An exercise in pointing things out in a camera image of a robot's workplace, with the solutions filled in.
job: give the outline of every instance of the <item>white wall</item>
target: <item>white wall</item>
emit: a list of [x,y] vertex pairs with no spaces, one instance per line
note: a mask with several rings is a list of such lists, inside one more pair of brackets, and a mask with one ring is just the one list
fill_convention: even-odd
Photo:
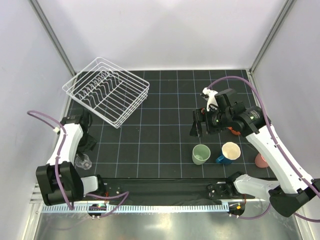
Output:
[[249,68],[285,0],[39,0],[76,71]]
[[[314,178],[320,178],[320,1],[296,1],[254,73],[277,133]],[[306,205],[320,219],[320,200]],[[319,224],[313,230],[320,239]]]
[[55,139],[26,112],[59,119],[67,100],[61,87],[71,76],[28,1],[1,1],[0,16],[0,239],[15,240],[26,224],[36,168]]

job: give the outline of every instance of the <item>wire rack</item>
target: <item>wire rack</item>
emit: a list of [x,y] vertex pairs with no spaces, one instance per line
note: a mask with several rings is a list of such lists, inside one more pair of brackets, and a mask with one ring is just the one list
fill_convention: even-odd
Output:
[[97,57],[62,89],[76,102],[115,128],[147,98],[150,84]]

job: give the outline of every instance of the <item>metal corner post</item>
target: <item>metal corner post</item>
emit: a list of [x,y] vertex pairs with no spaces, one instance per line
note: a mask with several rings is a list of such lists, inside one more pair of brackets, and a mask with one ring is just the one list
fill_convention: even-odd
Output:
[[39,2],[37,0],[28,0],[31,4],[35,14],[39,18],[43,28],[45,29],[46,33],[48,34],[52,44],[54,45],[55,49],[59,53],[62,61],[64,62],[65,66],[68,68],[69,72],[72,76],[76,75],[76,71],[74,70],[71,62],[69,61],[63,47],[61,46],[53,28],[51,27],[44,11],[42,10],[41,6],[39,5]]
[[297,0],[286,0],[279,15],[277,16],[269,34],[267,35],[266,39],[264,40],[264,43],[262,47],[260,48],[257,56],[255,57],[252,66],[250,68],[250,73],[253,75],[255,70],[257,69],[261,59],[263,58],[264,54],[266,53],[268,47],[270,46],[271,42],[275,38],[277,32],[279,31],[282,23],[286,19],[288,13],[292,9],[293,5],[295,4]]

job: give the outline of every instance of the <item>blue mug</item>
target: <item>blue mug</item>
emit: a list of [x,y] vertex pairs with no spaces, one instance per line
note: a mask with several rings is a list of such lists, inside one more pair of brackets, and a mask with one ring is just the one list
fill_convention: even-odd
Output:
[[215,160],[217,164],[229,165],[241,155],[240,147],[234,142],[227,142],[222,146],[219,157]]

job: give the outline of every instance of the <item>green cup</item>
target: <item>green cup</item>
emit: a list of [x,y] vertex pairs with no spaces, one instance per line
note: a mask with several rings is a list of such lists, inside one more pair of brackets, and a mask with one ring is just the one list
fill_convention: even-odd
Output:
[[211,155],[210,149],[203,144],[195,146],[192,150],[192,161],[196,165],[204,164]]

